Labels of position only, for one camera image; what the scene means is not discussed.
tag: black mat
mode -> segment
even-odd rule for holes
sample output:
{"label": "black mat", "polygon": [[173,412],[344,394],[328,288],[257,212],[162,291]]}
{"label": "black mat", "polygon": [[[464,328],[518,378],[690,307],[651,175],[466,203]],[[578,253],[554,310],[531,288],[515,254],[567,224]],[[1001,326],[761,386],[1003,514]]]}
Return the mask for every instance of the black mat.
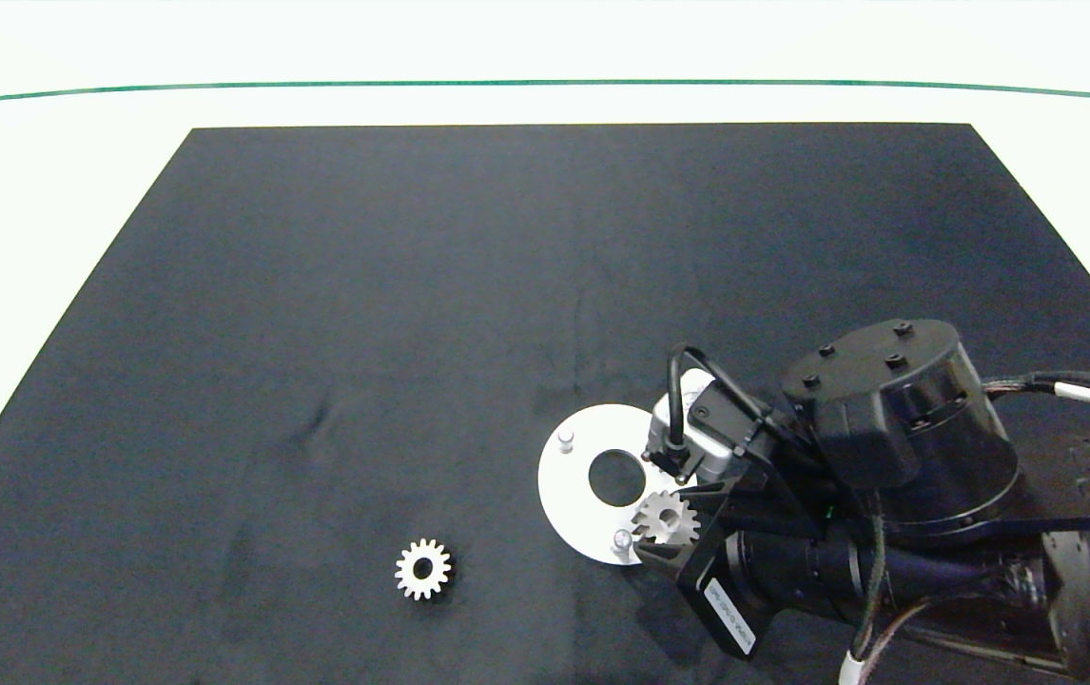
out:
{"label": "black mat", "polygon": [[[889,316],[1090,369],[1090,278],[970,127],[193,131],[1,417],[0,682],[832,682],[849,627],[724,658],[554,534],[536,459],[679,339],[772,393]],[[879,682],[1056,681],[906,644]]]}

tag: white background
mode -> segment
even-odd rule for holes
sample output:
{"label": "white background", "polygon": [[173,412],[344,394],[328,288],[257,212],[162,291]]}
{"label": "white background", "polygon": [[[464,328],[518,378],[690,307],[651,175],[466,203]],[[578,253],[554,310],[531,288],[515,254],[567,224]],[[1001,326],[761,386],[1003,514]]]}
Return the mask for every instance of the white background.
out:
{"label": "white background", "polygon": [[[1090,3],[0,3],[0,95],[344,79],[1090,92]],[[192,127],[968,122],[1090,272],[1090,100],[863,86],[312,87],[0,103],[0,411]]]}

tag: gear hole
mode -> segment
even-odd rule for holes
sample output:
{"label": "gear hole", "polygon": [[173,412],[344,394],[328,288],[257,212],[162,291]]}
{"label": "gear hole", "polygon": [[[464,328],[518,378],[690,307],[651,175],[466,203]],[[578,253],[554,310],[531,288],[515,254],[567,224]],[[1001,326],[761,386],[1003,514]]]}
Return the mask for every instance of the gear hole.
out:
{"label": "gear hole", "polygon": [[604,450],[588,468],[588,485],[602,503],[615,507],[633,504],[645,490],[645,472],[627,450]]}
{"label": "gear hole", "polygon": [[431,560],[423,558],[423,560],[415,561],[414,562],[414,577],[417,577],[419,580],[426,579],[427,576],[431,576],[431,569],[433,567],[435,567],[435,564],[432,564]]}
{"label": "gear hole", "polygon": [[668,530],[675,530],[677,525],[680,525],[680,515],[674,510],[663,510],[659,512],[659,520],[663,521]]}

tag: plate hole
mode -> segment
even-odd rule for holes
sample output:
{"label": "plate hole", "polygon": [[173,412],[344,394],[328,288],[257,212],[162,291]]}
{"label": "plate hole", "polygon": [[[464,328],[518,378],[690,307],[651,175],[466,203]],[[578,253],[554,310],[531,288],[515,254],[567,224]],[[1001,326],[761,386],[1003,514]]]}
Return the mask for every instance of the plate hole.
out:
{"label": "plate hole", "polygon": [[588,484],[602,503],[615,507],[633,504],[645,489],[645,473],[637,457],[627,450],[604,450],[588,468]]}

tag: green line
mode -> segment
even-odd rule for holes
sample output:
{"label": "green line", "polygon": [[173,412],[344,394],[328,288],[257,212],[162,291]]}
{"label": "green line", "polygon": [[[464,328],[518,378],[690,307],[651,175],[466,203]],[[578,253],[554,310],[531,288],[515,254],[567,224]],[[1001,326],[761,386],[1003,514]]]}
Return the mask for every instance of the green line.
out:
{"label": "green line", "polygon": [[1055,87],[990,85],[980,83],[940,83],[932,81],[858,81],[858,79],[485,79],[485,81],[253,81],[227,83],[160,83],[148,85],[107,85],[70,87],[65,91],[39,91],[0,95],[0,100],[27,100],[32,97],[92,95],[97,93],[135,93],[146,91],[214,91],[225,87],[390,87],[390,86],[879,86],[935,87],[944,91],[985,91],[1090,97],[1089,91],[1058,91]]}

